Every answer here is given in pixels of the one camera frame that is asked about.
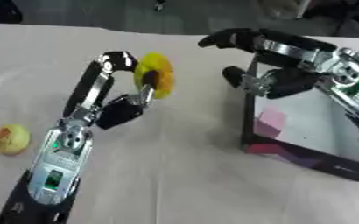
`black box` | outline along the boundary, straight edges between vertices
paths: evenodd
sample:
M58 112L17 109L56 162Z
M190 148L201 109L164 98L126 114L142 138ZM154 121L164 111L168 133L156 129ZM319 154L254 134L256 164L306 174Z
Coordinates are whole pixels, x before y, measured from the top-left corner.
M323 114L322 109L317 107L317 102L309 100L314 96L322 99L320 103L325 104L324 108L328 107L329 102L331 104L331 111L333 112L329 114L326 110L325 122L318 122L309 118L310 116L316 117L316 114ZM283 129L280 134L281 136L285 134L285 131L290 132L285 135L294 140L290 143L285 140L262 136L255 131L255 117L258 109L263 107L260 107L259 104L279 105L279 101L285 101L281 105L288 105L288 107L292 107L290 109L295 109L296 112L293 118L288 114L287 121L290 124L292 119L291 125ZM278 110L280 109L288 108L284 106L278 108ZM298 121L302 122L301 119L308 124L297 123ZM325 123L332 124L329 125L332 127L329 131L328 128L325 128L328 127L324 125ZM296 126L301 126L301 128L287 131ZM321 139L327 139L327 143L323 143ZM359 129L348 119L343 107L318 89L279 100L267 100L255 97L253 94L245 94L242 145L247 153L273 155L273 157L281 158L296 165L359 181Z

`white tablecloth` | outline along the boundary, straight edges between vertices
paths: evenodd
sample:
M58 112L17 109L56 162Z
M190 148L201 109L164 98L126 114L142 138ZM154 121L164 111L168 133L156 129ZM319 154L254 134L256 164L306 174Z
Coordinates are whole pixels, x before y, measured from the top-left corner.
M0 125L33 134L27 151L0 155L0 210L87 64L127 50L166 55L175 91L133 122L94 128L69 223L359 224L359 183L239 150L243 92L221 72L246 67L251 55L200 49L200 38L0 25ZM359 49L357 38L324 39ZM109 99L134 90L131 74L116 77Z

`yellow ball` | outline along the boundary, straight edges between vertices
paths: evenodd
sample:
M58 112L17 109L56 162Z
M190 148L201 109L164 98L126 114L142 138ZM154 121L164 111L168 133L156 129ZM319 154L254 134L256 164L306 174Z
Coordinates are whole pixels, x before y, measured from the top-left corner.
M15 155L25 150L31 140L31 133L22 125L11 123L0 128L0 152Z
M143 87L143 76L151 70L158 72L158 85L154 97L160 99L168 96L174 86L172 64L167 57L157 52L146 54L138 63L134 73L136 87L139 90Z

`pink block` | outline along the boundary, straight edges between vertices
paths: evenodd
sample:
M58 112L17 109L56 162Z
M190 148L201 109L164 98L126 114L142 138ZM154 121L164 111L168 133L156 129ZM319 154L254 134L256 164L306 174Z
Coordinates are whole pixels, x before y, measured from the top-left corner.
M287 116L274 108L265 108L255 121L258 135L276 138L285 126Z

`robotic arm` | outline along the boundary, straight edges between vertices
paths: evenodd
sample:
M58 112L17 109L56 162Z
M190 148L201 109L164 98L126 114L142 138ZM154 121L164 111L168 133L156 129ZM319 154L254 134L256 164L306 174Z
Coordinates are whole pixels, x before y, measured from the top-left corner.
M32 168L25 171L0 213L0 224L66 223L79 189L81 171L93 145L89 127L104 130L143 114L158 86L158 71L143 76L136 94L124 94L106 105L116 71L135 72L128 52L106 52L88 66L70 96L63 118L48 130Z
M230 66L223 76L235 88L277 99L317 87L359 119L359 51L318 40L261 29L228 29L205 37L200 47L254 53L248 71ZM275 67L257 76L257 63Z

